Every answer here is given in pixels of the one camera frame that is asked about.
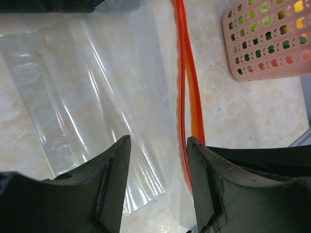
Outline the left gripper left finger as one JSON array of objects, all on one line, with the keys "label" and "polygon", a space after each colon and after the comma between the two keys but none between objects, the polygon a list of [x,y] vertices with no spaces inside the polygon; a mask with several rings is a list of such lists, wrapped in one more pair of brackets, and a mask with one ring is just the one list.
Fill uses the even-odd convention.
[{"label": "left gripper left finger", "polygon": [[131,154],[131,138],[53,180],[18,172],[0,175],[3,233],[118,233]]}]

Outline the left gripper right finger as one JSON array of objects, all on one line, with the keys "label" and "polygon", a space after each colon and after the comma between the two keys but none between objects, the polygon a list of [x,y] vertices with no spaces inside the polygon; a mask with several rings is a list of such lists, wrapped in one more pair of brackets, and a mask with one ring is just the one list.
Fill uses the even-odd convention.
[{"label": "left gripper right finger", "polygon": [[308,233],[311,148],[225,149],[187,141],[200,233]]}]

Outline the yellow toy mango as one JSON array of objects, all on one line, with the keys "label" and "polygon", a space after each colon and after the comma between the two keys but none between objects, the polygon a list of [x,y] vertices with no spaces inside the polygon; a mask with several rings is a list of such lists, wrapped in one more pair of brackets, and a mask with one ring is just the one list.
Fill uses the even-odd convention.
[{"label": "yellow toy mango", "polygon": [[296,0],[294,3],[294,13],[297,17],[296,27],[302,29],[306,26],[306,12],[309,8],[309,0]]}]

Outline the pink plastic basket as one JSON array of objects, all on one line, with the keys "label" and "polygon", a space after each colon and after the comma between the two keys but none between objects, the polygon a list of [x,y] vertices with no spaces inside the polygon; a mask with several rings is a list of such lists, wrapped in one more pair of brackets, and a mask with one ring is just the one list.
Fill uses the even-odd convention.
[{"label": "pink plastic basket", "polygon": [[222,29],[236,80],[310,75],[309,0],[241,0],[223,13]]}]

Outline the clear zip top bag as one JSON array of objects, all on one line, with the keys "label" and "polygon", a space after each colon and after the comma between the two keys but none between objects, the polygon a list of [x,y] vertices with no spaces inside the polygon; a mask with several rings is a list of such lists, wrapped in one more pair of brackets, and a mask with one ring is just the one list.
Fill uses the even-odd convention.
[{"label": "clear zip top bag", "polygon": [[171,0],[177,39],[177,122],[151,7],[105,0],[92,13],[0,14],[0,50],[55,177],[131,138],[122,213],[165,191],[174,166],[189,181],[185,72],[194,72],[182,0]]}]

